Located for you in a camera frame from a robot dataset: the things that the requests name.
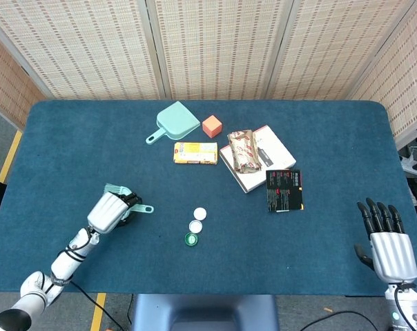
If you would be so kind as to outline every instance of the chocolate bar wrapper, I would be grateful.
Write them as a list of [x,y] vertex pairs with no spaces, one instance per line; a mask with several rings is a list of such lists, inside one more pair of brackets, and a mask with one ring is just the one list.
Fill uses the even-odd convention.
[[252,130],[236,131],[228,134],[233,167],[240,174],[251,174],[261,170],[255,134]]

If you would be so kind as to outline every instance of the blue chair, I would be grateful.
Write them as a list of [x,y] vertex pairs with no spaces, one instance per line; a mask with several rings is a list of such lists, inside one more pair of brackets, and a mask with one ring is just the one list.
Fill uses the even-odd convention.
[[132,331],[279,331],[273,295],[138,294]]

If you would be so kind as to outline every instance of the green bottle cap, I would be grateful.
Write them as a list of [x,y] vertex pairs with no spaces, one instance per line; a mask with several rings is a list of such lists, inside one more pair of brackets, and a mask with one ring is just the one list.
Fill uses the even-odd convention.
[[186,245],[194,246],[197,244],[197,235],[192,232],[189,232],[188,234],[186,234],[185,241]]

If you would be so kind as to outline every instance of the book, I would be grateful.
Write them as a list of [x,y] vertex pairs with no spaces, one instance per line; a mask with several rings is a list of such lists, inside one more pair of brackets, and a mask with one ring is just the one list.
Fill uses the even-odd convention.
[[266,170],[287,169],[296,163],[294,157],[269,126],[263,126],[254,133],[258,147],[259,161],[262,164],[261,171],[252,174],[237,173],[233,167],[233,153],[231,152],[230,145],[220,150],[221,159],[225,162],[227,168],[245,193],[252,191],[265,182]]
[[303,210],[300,170],[267,170],[266,200],[270,212]]

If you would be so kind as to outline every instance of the dustpan handle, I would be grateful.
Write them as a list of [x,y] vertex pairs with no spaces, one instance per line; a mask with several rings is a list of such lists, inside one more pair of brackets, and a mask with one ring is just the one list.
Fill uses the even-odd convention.
[[149,136],[146,139],[146,142],[147,142],[148,145],[151,145],[152,143],[154,143],[156,140],[158,140],[159,138],[161,138],[165,134],[166,134],[165,129],[159,128],[158,130],[156,130],[156,132],[154,134],[152,134],[151,136]]

